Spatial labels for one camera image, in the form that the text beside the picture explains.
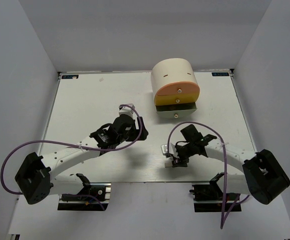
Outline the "yellow drawer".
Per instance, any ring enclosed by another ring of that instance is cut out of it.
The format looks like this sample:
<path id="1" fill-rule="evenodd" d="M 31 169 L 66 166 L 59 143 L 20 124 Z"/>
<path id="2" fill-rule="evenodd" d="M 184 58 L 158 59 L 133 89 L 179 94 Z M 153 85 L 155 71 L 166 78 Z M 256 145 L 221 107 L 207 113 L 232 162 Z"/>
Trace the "yellow drawer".
<path id="1" fill-rule="evenodd" d="M 156 106 L 165 106 L 194 103 L 197 101 L 198 97 L 199 93 L 156 95 L 154 98 L 154 104 Z"/>

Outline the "grey bottom drawer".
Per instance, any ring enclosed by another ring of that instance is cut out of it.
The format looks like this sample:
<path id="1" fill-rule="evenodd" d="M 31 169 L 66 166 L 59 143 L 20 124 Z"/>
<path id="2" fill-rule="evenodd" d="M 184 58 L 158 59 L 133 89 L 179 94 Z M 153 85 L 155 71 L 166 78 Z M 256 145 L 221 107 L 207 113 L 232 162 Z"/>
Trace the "grey bottom drawer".
<path id="1" fill-rule="evenodd" d="M 156 113 L 159 117 L 167 119 L 178 119 L 191 115 L 197 110 L 195 102 L 170 104 L 170 105 L 157 105 Z"/>

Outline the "grey white eraser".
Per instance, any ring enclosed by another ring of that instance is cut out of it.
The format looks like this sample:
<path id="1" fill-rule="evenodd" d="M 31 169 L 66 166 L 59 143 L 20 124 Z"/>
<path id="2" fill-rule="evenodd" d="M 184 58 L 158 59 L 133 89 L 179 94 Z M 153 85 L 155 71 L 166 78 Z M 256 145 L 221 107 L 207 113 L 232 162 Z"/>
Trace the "grey white eraser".
<path id="1" fill-rule="evenodd" d="M 165 168 L 171 168 L 173 165 L 171 162 L 165 163 Z"/>

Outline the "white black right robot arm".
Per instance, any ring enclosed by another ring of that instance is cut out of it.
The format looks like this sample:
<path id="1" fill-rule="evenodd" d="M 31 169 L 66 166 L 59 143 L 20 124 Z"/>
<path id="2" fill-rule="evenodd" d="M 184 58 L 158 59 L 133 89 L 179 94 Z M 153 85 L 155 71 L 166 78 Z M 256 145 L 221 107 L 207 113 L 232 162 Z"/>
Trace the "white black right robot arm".
<path id="1" fill-rule="evenodd" d="M 220 200 L 227 194 L 243 194 L 268 205 L 290 186 L 286 172 L 267 149 L 254 152 L 225 144 L 216 132 L 202 135 L 193 122 L 181 134 L 184 141 L 175 144 L 168 141 L 163 147 L 164 155 L 171 158 L 170 167 L 187 167 L 195 155 L 224 163 L 223 172 L 209 181 L 213 198 Z"/>

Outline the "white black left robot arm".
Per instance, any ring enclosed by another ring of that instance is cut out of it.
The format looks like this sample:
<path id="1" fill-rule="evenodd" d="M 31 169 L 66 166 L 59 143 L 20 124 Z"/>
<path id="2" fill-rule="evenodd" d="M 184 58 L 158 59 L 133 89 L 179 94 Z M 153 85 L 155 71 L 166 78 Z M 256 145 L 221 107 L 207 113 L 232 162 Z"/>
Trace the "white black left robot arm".
<path id="1" fill-rule="evenodd" d="M 14 179 L 29 205 L 34 205 L 48 195 L 69 194 L 84 200 L 90 195 L 90 182 L 81 173 L 62 176 L 61 173 L 109 152 L 123 150 L 122 143 L 134 144 L 148 136 L 142 117 L 134 119 L 121 114 L 113 123 L 107 123 L 78 144 L 64 144 L 55 152 L 28 154 Z"/>

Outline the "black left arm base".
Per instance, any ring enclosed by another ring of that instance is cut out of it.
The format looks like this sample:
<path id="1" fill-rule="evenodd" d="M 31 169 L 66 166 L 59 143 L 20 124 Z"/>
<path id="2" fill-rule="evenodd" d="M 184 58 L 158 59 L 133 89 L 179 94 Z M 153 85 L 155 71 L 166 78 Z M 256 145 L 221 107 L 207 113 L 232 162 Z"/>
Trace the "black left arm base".
<path id="1" fill-rule="evenodd" d="M 58 211 L 102 212 L 108 207 L 111 195 L 110 183 L 91 183 L 78 194 L 62 194 Z"/>

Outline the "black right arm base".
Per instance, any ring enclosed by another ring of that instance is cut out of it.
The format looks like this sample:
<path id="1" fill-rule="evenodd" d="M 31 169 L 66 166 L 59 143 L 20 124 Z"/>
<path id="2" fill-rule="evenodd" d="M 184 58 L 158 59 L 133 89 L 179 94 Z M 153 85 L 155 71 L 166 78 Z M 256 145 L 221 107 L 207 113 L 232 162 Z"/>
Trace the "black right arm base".
<path id="1" fill-rule="evenodd" d="M 193 196 L 196 213 L 220 213 L 222 211 L 223 194 L 215 190 L 208 182 L 192 185 L 189 193 Z"/>

